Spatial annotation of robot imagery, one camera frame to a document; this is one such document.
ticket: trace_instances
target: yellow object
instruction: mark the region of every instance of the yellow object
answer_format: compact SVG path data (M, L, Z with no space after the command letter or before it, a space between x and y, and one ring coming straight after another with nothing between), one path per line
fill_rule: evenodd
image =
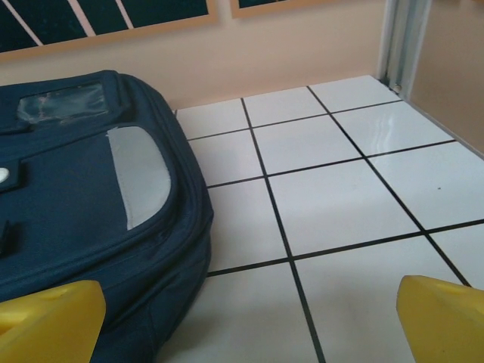
M484 291L405 276L397 310L417 363L484 362Z
M88 363L106 304L96 281L0 303L1 363Z

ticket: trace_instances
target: white tile floor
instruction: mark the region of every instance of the white tile floor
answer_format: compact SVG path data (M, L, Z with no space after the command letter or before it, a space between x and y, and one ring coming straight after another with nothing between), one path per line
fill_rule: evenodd
M413 362L402 277L484 289L484 162L375 79L178 119L210 187L213 260L159 362Z

